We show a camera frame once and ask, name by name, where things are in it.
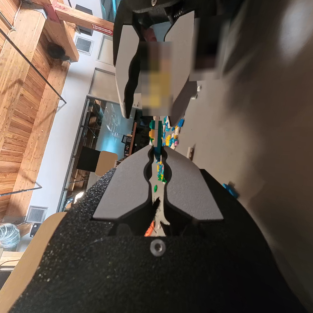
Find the black metal rod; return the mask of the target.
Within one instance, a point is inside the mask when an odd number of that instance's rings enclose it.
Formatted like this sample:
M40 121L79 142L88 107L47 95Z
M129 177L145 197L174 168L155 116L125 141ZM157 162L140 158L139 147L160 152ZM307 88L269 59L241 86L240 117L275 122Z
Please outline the black metal rod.
M18 52L18 54L29 64L31 68L44 80L44 82L52 89L52 91L57 95L58 99L63 101L63 105L66 105L67 102L64 98L57 92L57 90L48 82L48 80L41 74L41 72L32 64L32 62L22 53L22 51L14 44L14 42L8 37L5 32L0 29L1 35L10 43L10 45Z

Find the wall vent grille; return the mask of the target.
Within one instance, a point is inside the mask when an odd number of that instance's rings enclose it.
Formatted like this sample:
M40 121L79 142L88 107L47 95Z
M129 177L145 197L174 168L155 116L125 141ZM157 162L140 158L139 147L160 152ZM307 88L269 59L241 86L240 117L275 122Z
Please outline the wall vent grille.
M76 46L76 49L79 53L91 56L93 46L94 46L94 41L86 39L86 38L81 37L81 36L76 36L75 46Z
M48 207L30 205L25 222L27 224L42 224L45 220Z

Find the red and white sign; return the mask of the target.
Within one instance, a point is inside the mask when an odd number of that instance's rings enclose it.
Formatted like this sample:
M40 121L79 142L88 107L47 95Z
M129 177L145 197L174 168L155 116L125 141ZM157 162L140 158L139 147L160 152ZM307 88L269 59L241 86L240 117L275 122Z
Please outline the red and white sign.
M102 26L99 26L99 25L96 25L96 24L92 24L92 29L93 30L96 30L98 32L101 32L103 34L106 34L108 36L113 36L113 31L111 29L107 29L105 27L102 27Z

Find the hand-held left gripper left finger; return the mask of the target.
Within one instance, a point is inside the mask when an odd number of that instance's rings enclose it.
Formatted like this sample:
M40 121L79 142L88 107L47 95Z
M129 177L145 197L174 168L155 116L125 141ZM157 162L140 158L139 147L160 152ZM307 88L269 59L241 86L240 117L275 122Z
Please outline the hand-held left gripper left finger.
M154 147L146 146L123 160L116 168L93 219L118 221L152 208L152 163Z

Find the multicoloured toy brick assembly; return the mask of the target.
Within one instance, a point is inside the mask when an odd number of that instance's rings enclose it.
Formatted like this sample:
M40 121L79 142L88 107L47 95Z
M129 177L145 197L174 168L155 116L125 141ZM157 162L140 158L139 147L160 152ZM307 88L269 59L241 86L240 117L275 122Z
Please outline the multicoloured toy brick assembly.
M156 127L154 130L150 129L150 145L154 147L154 156L157 162L161 160L162 155L162 139L163 139L163 124L159 116L153 116L156 121Z

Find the wooden beam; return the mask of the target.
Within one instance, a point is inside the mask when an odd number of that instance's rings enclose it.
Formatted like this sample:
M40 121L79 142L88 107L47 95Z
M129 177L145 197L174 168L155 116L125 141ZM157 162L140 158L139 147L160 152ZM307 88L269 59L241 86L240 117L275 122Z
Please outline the wooden beam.
M104 19L98 18L93 15L81 12L70 6L58 2L56 7L56 13L60 20L76 24L78 26L83 26L87 29L92 29L92 24L96 24L113 31L114 23L106 21Z

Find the shiny metal pipe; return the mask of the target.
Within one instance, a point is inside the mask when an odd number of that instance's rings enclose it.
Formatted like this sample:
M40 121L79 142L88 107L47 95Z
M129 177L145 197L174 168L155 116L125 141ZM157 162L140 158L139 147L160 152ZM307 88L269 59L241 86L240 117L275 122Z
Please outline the shiny metal pipe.
M80 191L78 193L74 193L66 197L63 205L63 211L68 211L72 207L72 205L75 204L77 200L81 198L83 195L84 191Z

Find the black kiosk device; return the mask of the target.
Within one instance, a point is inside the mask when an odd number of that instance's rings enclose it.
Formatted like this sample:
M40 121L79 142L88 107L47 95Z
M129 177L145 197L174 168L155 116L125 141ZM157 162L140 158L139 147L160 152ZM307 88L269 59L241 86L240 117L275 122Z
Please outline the black kiosk device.
M123 135L121 143L124 144L124 157L128 157L131 152L132 135Z

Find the black box on wall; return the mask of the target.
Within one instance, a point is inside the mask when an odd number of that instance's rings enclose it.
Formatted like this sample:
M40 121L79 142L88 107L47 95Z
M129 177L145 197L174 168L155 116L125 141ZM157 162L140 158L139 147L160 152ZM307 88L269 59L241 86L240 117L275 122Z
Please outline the black box on wall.
M92 10L91 10L91 9L88 9L88 8L86 8L86 7L84 7L84 6L81 6L81 5L76 4L75 9L76 9L76 10L79 10L79 11L81 11L81 12L87 13L87 14L89 14L89 15L93 15Z

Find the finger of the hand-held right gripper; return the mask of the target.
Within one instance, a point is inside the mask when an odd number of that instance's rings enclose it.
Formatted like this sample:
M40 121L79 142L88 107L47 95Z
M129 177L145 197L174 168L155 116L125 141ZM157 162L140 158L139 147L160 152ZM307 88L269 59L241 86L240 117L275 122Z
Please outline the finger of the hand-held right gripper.
M171 92L173 104L169 114L171 126L184 116L189 102L197 95L197 82L190 80L193 53L194 15L191 11L180 16L167 31L164 41L171 46Z
M141 104L139 36L132 25L123 25L115 64L115 81L124 118L133 104Z

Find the round wooden table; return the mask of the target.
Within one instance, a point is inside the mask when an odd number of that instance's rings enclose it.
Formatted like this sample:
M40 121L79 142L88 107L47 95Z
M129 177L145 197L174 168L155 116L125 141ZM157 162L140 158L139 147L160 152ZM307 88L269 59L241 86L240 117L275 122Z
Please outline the round wooden table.
M39 228L0 291L0 312L7 313L32 280L48 243L66 212L48 217Z

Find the teal glass window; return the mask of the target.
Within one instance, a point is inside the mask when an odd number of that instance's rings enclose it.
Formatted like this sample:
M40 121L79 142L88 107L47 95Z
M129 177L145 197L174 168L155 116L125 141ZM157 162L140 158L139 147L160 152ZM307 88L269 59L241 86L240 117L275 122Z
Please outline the teal glass window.
M100 0L102 18L114 23L120 0Z

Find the black round fixture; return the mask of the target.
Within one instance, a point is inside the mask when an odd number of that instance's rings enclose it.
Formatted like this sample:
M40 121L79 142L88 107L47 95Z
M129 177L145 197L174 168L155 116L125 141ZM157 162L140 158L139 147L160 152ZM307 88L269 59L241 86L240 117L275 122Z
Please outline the black round fixture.
M48 43L47 53L53 59L71 62L70 57L66 56L65 50L60 45L57 45L53 42Z

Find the pile of colourful toy bricks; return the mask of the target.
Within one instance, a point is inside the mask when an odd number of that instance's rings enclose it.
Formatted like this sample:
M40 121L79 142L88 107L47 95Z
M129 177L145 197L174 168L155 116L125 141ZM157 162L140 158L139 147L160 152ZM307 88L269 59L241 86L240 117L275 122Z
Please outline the pile of colourful toy bricks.
M169 147L171 149L176 149L178 146L179 140L178 136L180 134L180 130L184 124L184 116L181 118L175 126L170 125L169 117L165 116L162 120L162 147ZM157 180L162 182L164 185L167 183L166 178L164 176L164 165L162 162L162 157L156 158L156 170L157 170Z

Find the silver flexible duct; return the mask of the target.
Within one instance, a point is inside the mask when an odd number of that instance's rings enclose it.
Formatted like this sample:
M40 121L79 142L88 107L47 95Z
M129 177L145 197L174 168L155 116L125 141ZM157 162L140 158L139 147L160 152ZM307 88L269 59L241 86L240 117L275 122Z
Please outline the silver flexible duct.
M20 231L14 224L0 224L0 248L4 251L15 252L20 239Z

